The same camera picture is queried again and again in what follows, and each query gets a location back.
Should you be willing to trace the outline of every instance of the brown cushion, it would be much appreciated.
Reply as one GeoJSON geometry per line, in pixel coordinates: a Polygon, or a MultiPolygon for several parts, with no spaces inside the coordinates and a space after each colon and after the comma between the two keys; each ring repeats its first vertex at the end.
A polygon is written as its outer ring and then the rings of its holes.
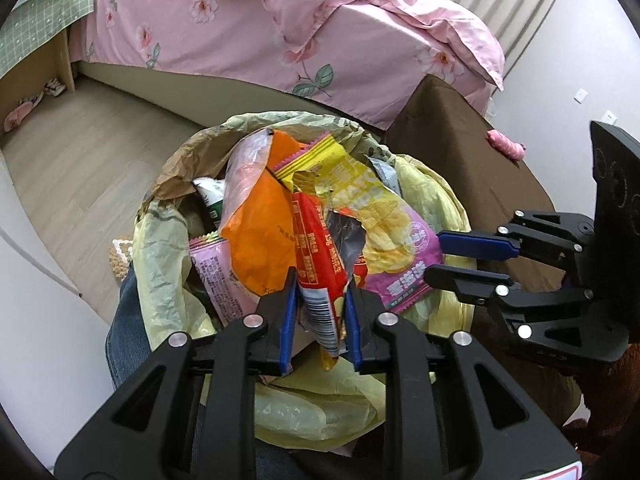
{"type": "MultiPolygon", "coordinates": [[[[553,211],[550,198],[524,162],[511,162],[486,140],[492,126],[451,86],[436,76],[422,80],[386,131],[393,153],[407,153],[446,179],[466,209],[472,229],[495,232],[516,209],[553,211]]],[[[554,290],[562,272],[517,258],[478,262],[503,272],[530,291],[554,290]]],[[[501,332],[476,307],[471,332],[520,383],[551,420],[561,426],[580,403],[580,389],[558,371],[508,356],[501,332]]]]}
{"type": "MultiPolygon", "coordinates": [[[[492,126],[451,86],[425,77],[391,127],[385,143],[444,177],[462,202],[472,229],[495,232],[516,209],[553,211],[554,206],[524,162],[511,162],[486,140],[492,126]]],[[[524,258],[479,264],[503,272],[525,290],[558,288],[562,272],[524,258]]]]}

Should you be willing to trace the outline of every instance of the light switch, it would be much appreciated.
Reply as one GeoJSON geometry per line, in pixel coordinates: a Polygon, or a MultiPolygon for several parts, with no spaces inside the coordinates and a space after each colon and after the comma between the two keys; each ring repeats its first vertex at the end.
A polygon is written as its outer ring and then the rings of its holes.
{"type": "Polygon", "coordinates": [[[582,101],[584,101],[584,98],[587,97],[587,94],[588,92],[584,88],[580,88],[578,90],[578,93],[574,96],[574,99],[582,104],[582,101]]]}
{"type": "Polygon", "coordinates": [[[611,113],[610,110],[607,110],[604,115],[602,116],[602,122],[603,123],[607,123],[607,124],[616,124],[616,121],[618,120],[618,118],[611,113]]]}

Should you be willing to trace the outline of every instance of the wooden floor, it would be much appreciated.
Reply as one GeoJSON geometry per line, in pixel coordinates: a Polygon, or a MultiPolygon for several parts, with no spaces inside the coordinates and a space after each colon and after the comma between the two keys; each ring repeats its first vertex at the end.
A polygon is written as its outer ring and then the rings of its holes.
{"type": "Polygon", "coordinates": [[[164,162],[202,129],[153,104],[80,78],[45,97],[0,140],[22,205],[84,299],[111,322],[118,285],[108,249],[133,233],[134,215],[164,162]]]}

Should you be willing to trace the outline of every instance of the blue denim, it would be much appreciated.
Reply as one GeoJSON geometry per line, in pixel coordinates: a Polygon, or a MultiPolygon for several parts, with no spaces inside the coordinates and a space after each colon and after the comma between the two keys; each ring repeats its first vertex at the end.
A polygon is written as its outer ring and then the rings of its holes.
{"type": "MultiPolygon", "coordinates": [[[[120,287],[120,303],[106,340],[106,354],[113,385],[118,388],[151,354],[145,326],[140,313],[138,282],[133,267],[120,287]]],[[[204,407],[198,411],[194,434],[192,469],[197,460],[197,449],[204,407]]],[[[255,439],[255,470],[257,480],[311,480],[281,447],[255,439]]]]}

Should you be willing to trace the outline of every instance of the pink bedsheet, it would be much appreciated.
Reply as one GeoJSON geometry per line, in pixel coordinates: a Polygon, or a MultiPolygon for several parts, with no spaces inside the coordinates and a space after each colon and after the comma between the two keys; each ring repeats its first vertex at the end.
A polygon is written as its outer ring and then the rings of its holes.
{"type": "MultiPolygon", "coordinates": [[[[404,3],[398,1],[340,4],[328,16],[316,16],[321,26],[300,47],[286,41],[282,19],[264,0],[95,0],[94,13],[72,27],[71,55],[259,84],[381,129],[427,73],[450,83],[482,111],[494,88],[490,78],[462,62],[468,52],[454,42],[436,40],[422,23],[423,14],[409,4],[399,9],[404,3]]],[[[441,24],[431,32],[446,40],[450,30],[441,24]]]]}

